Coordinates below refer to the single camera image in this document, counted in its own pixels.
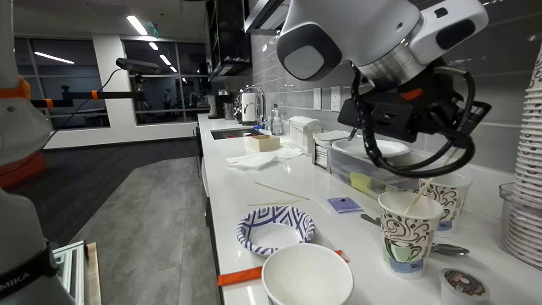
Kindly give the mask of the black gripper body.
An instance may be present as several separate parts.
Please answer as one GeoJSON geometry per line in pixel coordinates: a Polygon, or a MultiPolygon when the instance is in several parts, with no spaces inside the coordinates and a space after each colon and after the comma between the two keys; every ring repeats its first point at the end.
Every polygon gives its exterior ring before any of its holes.
{"type": "Polygon", "coordinates": [[[487,115],[491,105],[453,88],[453,77],[464,77],[443,59],[430,62],[411,81],[387,89],[360,94],[367,106],[374,133],[414,142],[420,133],[442,135],[452,143],[469,137],[487,115]]]}

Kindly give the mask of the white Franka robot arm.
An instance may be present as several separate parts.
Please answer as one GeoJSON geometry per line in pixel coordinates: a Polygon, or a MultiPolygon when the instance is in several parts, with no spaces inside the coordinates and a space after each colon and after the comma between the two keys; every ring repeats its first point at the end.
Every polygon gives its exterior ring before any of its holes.
{"type": "MultiPolygon", "coordinates": [[[[52,135],[27,96],[13,55],[13,0],[0,1],[0,164],[20,167],[52,135]]],[[[323,77],[347,59],[376,91],[409,84],[433,60],[489,21],[477,0],[291,0],[277,37],[282,67],[301,81],[323,77]]],[[[72,305],[55,277],[52,250],[30,199],[0,189],[0,305],[72,305]]]]}

